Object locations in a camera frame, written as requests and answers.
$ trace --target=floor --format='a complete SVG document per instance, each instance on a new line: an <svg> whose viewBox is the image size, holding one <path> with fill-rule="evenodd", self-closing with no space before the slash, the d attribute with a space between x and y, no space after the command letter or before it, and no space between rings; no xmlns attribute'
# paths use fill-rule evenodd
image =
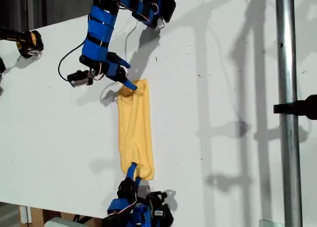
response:
<svg viewBox="0 0 317 227"><path fill-rule="evenodd" d="M0 226L20 227L18 206L0 202Z"/></svg>

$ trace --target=silver pole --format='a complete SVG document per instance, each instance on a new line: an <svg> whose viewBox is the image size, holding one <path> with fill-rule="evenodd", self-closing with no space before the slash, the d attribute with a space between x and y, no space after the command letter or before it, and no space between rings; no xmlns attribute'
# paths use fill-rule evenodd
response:
<svg viewBox="0 0 317 227"><path fill-rule="evenodd" d="M280 104L297 100L294 0L276 0ZM302 227L298 117L280 114L286 227Z"/></svg>

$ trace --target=white table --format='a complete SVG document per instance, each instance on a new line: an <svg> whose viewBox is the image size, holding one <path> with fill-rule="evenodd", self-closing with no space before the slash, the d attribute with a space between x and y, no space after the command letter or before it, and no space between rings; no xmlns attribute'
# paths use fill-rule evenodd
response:
<svg viewBox="0 0 317 227"><path fill-rule="evenodd" d="M282 223L275 0L176 0L160 37L121 11L110 51L150 86L155 179L172 190L174 226ZM316 0L296 0L298 96L316 93ZM82 17L41 28L45 50L31 63L0 42L0 201L103 218L124 175L111 81L72 88L59 60L87 33ZM62 64L84 70L81 50ZM317 124L300 118L305 227L316 226Z"/></svg>

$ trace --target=black cable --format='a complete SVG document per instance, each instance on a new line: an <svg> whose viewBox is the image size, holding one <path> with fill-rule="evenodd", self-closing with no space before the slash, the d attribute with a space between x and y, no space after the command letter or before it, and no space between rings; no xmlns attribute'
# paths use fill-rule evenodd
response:
<svg viewBox="0 0 317 227"><path fill-rule="evenodd" d="M84 42L85 42L85 41L83 41L79 46L77 46L77 47L74 48L73 50L69 51L69 52L60 60L60 62L59 62L59 64L58 64L58 74L59 74L59 76L60 76L63 80L65 80L65 81L67 81L67 82L68 82L68 80L67 80L66 78L64 78L64 77L61 75L61 73L60 73L60 65L61 65L61 62L63 62L63 60L64 60L68 55L70 55L72 52L74 52L76 49L78 49L79 47L81 47L81 46L84 44Z"/></svg>

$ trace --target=yellow towel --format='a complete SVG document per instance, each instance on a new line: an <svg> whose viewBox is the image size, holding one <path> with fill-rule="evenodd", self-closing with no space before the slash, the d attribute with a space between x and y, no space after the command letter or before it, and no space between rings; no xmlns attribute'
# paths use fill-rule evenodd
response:
<svg viewBox="0 0 317 227"><path fill-rule="evenodd" d="M138 90L132 92L122 87L117 99L121 169L126 174L135 162L138 165L136 175L143 180L153 180L149 86L147 80L133 83Z"/></svg>

